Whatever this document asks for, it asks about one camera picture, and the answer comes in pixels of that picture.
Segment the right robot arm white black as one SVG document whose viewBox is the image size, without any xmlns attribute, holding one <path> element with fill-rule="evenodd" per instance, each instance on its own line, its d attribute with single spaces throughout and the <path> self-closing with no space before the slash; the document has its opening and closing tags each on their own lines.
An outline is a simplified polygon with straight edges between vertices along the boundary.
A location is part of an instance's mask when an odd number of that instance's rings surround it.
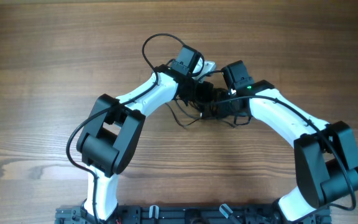
<svg viewBox="0 0 358 224">
<path fill-rule="evenodd" d="M 282 221 L 297 223 L 330 207 L 355 209 L 358 147 L 350 126 L 315 118 L 268 81 L 255 82 L 241 60 L 221 72 L 228 93 L 218 104 L 265 123 L 294 149 L 296 187 L 276 202 Z"/>
</svg>

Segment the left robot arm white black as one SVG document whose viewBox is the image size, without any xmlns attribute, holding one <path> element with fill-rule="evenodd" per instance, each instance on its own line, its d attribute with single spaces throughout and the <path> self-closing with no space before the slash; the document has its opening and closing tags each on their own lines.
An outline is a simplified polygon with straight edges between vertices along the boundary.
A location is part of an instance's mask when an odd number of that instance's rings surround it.
<svg viewBox="0 0 358 224">
<path fill-rule="evenodd" d="M 198 84 L 216 68 L 185 45 L 169 64 L 155 67 L 135 90 L 113 98 L 101 95 L 89 117 L 73 132 L 81 169 L 88 172 L 88 197 L 80 206 L 84 223 L 111 223 L 117 215 L 119 175 L 134 156 L 145 119 L 160 106 L 180 96 L 199 96 Z"/>
</svg>

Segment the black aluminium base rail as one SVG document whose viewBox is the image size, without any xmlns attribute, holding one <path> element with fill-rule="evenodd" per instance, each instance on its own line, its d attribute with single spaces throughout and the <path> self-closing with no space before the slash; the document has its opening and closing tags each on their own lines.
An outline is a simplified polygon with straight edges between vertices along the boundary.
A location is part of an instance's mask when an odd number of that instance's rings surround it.
<svg viewBox="0 0 358 224">
<path fill-rule="evenodd" d="M 118 205 L 113 215 L 99 223 L 123 224 L 190 224 L 190 223 L 332 223 L 331 211 L 328 208 L 308 215 L 297 222 L 286 221 L 278 207 L 271 204 L 250 204 L 229 207 L 224 211 L 221 207 L 150 207 Z M 95 223 L 90 213 L 81 206 L 58 208 L 55 223 Z"/>
</svg>

